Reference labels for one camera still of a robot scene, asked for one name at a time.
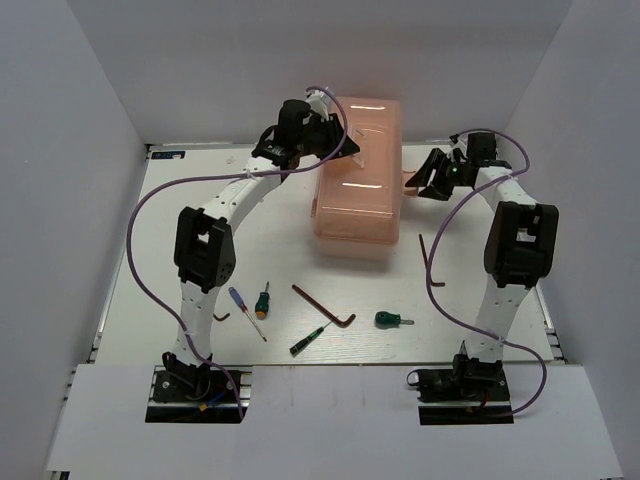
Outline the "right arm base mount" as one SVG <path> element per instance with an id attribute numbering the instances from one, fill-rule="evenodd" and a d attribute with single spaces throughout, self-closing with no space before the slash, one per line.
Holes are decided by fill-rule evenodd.
<path id="1" fill-rule="evenodd" d="M 422 426 L 512 424 L 514 414 L 503 364 L 459 353 L 448 368 L 415 369 L 407 386 L 418 392 Z"/>

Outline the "pink plastic toolbox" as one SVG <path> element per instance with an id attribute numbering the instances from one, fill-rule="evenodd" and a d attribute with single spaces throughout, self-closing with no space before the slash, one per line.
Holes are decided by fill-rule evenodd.
<path id="1" fill-rule="evenodd" d="M 360 152 L 318 169 L 311 220 L 329 256 L 387 260 L 399 239 L 402 113 L 397 100 L 341 97 L 348 137 Z"/>

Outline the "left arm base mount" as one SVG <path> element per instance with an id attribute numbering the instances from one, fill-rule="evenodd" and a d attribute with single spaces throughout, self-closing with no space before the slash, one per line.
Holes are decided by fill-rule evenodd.
<path id="1" fill-rule="evenodd" d="M 186 365 L 171 352 L 154 370 L 146 407 L 148 424 L 239 424 L 247 413 L 251 372 L 224 373 L 208 364 Z"/>

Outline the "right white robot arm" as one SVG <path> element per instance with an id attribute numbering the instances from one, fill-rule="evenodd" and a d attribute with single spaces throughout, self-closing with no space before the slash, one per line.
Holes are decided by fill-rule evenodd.
<path id="1" fill-rule="evenodd" d="M 521 152 L 523 165 L 500 158 L 504 140 Z M 549 275 L 556 245 L 559 210 L 529 195 L 519 179 L 531 160 L 514 138 L 495 130 L 464 130 L 449 138 L 447 150 L 435 148 L 405 185 L 422 198 L 445 202 L 457 188 L 467 189 L 437 230 L 427 256 L 432 265 L 446 229 L 474 198 L 482 198 L 493 213 L 483 253 L 486 289 L 474 323 L 450 313 L 444 316 L 468 335 L 460 353 L 469 361 L 497 366 L 513 344 L 508 336 L 523 300 L 539 280 Z"/>

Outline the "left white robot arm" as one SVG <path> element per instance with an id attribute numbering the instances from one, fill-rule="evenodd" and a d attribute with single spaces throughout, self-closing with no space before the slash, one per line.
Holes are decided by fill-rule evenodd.
<path id="1" fill-rule="evenodd" d="M 177 387 L 199 399 L 211 387 L 211 374 L 200 366 L 212 358 L 211 327 L 217 297 L 236 265 L 234 233 L 263 198 L 298 168 L 302 157 L 340 158 L 360 151 L 346 135 L 331 96 L 319 89 L 304 100 L 283 103 L 277 124 L 264 132 L 240 178 L 231 181 L 213 200 L 178 217 L 174 263 L 181 286 L 176 341 L 163 355 L 165 367 L 180 372 Z"/>

